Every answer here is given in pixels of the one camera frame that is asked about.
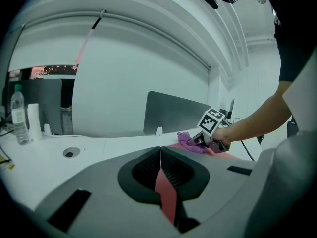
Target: person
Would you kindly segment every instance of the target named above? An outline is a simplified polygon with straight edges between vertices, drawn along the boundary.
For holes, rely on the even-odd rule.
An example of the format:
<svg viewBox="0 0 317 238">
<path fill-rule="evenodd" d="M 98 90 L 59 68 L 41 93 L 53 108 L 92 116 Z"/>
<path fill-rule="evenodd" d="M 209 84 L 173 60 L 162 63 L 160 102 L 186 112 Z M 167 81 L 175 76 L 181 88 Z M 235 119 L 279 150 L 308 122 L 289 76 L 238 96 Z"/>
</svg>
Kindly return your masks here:
<svg viewBox="0 0 317 238">
<path fill-rule="evenodd" d="M 314 0 L 269 0 L 276 12 L 275 38 L 281 58 L 279 85 L 249 117 L 213 134 L 226 146 L 233 141 L 268 134 L 281 127 L 291 116 L 282 95 L 290 87 L 316 46 L 316 29 L 311 18 L 316 17 Z"/>
</svg>

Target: gray partition panel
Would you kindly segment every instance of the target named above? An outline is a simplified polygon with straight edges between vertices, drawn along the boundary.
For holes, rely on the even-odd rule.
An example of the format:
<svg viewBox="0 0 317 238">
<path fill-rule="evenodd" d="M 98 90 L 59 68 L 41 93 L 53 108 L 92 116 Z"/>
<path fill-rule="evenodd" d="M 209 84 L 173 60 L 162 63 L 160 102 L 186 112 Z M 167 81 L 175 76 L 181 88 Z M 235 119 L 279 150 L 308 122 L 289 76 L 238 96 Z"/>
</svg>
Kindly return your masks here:
<svg viewBox="0 0 317 238">
<path fill-rule="evenodd" d="M 144 118 L 144 134 L 155 134 L 157 127 L 164 133 L 195 128 L 209 105 L 176 96 L 149 92 Z"/>
<path fill-rule="evenodd" d="M 7 110 L 10 112 L 11 96 L 14 93 L 14 86 L 22 85 L 24 105 L 27 117 L 27 105 L 39 103 L 39 117 L 42 131 L 44 124 L 48 123 L 54 134 L 63 135 L 60 111 L 60 97 L 62 81 L 60 79 L 35 79 L 10 82 L 7 92 Z"/>
</svg>

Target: black sleeve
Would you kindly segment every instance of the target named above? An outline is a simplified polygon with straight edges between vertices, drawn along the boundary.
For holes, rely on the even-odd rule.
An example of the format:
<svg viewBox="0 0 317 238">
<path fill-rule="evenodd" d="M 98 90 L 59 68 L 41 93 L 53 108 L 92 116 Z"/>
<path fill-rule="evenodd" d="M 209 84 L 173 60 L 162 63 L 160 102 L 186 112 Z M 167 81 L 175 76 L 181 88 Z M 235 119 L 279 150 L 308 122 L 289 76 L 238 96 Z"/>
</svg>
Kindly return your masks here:
<svg viewBox="0 0 317 238">
<path fill-rule="evenodd" d="M 275 25 L 274 36 L 281 57 L 279 81 L 293 82 L 308 61 L 314 46 L 286 34 L 279 25 Z"/>
</svg>

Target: hand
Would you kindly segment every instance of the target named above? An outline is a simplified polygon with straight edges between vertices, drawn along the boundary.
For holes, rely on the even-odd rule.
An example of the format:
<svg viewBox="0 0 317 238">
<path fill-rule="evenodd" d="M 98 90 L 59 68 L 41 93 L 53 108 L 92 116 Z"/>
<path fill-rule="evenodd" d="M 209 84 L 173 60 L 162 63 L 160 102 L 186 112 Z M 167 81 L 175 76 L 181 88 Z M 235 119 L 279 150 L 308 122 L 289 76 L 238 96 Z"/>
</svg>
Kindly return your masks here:
<svg viewBox="0 0 317 238">
<path fill-rule="evenodd" d="M 228 128 L 218 128 L 212 135 L 212 139 L 221 141 L 225 147 L 229 147 L 231 144 L 228 139 Z"/>
</svg>

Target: white marker cube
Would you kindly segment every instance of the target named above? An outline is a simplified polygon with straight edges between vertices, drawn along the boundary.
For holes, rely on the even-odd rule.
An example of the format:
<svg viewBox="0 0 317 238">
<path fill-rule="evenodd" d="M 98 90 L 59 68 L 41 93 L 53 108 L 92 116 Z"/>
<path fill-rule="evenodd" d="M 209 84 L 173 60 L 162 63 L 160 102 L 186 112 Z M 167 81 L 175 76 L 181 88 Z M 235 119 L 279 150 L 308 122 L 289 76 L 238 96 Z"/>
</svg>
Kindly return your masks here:
<svg viewBox="0 0 317 238">
<path fill-rule="evenodd" d="M 212 136 L 224 118 L 225 114 L 211 108 L 204 113 L 197 127 L 202 129 L 208 136 Z"/>
</svg>

